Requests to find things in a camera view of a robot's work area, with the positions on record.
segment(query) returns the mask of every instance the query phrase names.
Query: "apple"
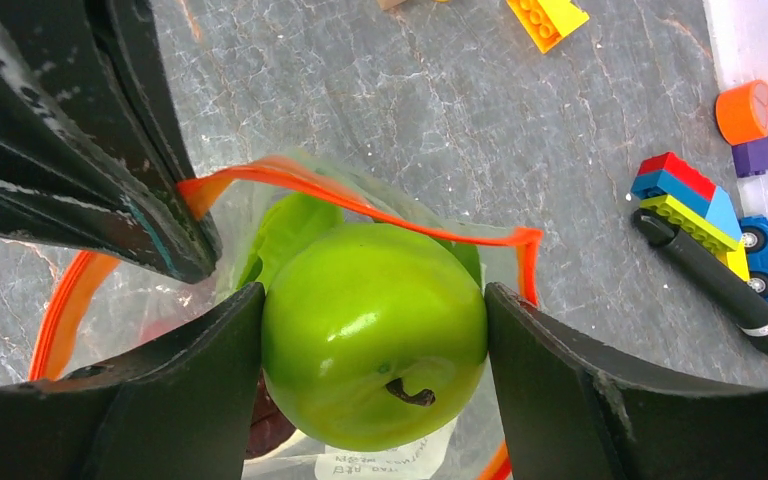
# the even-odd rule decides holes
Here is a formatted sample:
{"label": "apple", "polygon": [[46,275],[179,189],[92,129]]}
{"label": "apple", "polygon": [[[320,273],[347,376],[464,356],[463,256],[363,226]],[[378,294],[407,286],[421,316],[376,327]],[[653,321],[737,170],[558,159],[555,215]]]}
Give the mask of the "apple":
{"label": "apple", "polygon": [[440,243],[348,223],[275,275],[262,326],[272,400],[333,447],[381,451],[437,430],[467,404],[487,358],[481,287]]}

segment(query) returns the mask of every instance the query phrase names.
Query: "ziploc bag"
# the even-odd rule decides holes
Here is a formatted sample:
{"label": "ziploc bag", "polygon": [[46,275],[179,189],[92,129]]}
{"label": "ziploc bag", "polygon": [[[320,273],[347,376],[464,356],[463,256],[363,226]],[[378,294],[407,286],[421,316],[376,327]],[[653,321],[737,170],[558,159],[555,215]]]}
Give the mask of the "ziploc bag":
{"label": "ziploc bag", "polygon": [[[453,242],[455,248],[478,245],[484,282],[505,283],[537,303],[534,276],[541,231],[441,218],[383,181],[302,151],[185,180],[178,189],[196,218],[208,211],[213,217],[222,243],[216,271],[188,285],[101,253],[80,252],[46,310],[30,380],[56,379],[67,367],[72,370],[127,351],[227,298],[237,287],[265,212],[288,191],[342,207],[347,221],[372,218]],[[279,449],[247,461],[243,478],[275,478],[279,470],[280,478],[318,480],[506,478],[510,462],[490,369],[464,411],[417,442],[386,452],[355,453],[296,432]]]}

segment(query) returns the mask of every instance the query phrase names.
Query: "apple stem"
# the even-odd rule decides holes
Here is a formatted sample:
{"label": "apple stem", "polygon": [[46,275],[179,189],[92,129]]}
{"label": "apple stem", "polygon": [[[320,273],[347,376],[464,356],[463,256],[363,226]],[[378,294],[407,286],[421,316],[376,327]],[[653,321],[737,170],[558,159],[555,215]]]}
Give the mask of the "apple stem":
{"label": "apple stem", "polygon": [[417,393],[416,395],[408,395],[405,392],[405,384],[402,382],[401,377],[388,383],[387,391],[405,403],[417,405],[420,407],[429,407],[432,403],[434,403],[434,400],[437,400],[437,397],[434,396],[434,392],[427,388]]}

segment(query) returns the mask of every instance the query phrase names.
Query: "dark object in bag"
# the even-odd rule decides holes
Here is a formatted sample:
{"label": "dark object in bag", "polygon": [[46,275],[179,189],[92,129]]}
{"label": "dark object in bag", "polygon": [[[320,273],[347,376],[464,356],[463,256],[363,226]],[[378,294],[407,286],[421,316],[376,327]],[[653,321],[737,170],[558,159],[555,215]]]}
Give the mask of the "dark object in bag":
{"label": "dark object in bag", "polygon": [[246,445],[246,460],[261,457],[286,442],[296,427],[278,410],[272,397],[266,391],[263,371],[257,380],[252,423],[249,428],[249,443]]}

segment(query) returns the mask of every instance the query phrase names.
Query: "yellow lego plate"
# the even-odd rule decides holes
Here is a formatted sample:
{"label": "yellow lego plate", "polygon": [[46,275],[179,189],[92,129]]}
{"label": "yellow lego plate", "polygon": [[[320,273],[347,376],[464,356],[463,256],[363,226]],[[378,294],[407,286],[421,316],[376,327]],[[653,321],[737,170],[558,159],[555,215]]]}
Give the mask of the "yellow lego plate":
{"label": "yellow lego plate", "polygon": [[711,225],[711,222],[700,217],[672,195],[648,198],[640,202],[640,206],[654,210],[670,223],[678,225],[713,254],[733,252],[740,246],[737,240]]}

